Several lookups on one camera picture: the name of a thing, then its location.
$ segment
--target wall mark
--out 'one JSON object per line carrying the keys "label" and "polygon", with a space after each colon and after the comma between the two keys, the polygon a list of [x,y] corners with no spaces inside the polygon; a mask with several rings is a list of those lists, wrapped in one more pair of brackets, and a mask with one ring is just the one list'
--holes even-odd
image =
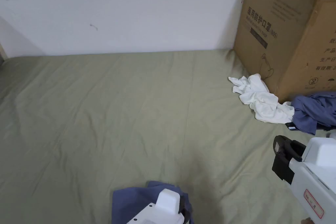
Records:
{"label": "wall mark", "polygon": [[90,26],[96,28],[96,30],[98,30],[98,27],[97,26],[94,26],[93,24],[90,24]]}

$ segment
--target white towel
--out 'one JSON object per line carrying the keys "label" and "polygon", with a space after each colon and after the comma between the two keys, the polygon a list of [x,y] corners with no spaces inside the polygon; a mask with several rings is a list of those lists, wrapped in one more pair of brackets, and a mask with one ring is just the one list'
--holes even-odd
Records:
{"label": "white towel", "polygon": [[284,124],[290,123],[294,115],[294,107],[290,102],[280,104],[278,97],[271,94],[261,80],[260,74],[251,75],[249,79],[245,76],[231,78],[229,81],[235,84],[233,93],[239,93],[239,99],[243,104],[249,104],[255,112],[255,118],[265,123]]}

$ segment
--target bed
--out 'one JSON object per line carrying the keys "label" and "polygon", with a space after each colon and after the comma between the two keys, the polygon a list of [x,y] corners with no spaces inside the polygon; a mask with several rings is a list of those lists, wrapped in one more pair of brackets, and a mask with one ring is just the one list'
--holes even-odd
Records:
{"label": "bed", "polygon": [[227,78],[233,51],[18,57],[0,69],[0,223],[110,223],[112,193],[150,180],[196,223],[299,224],[272,142]]}

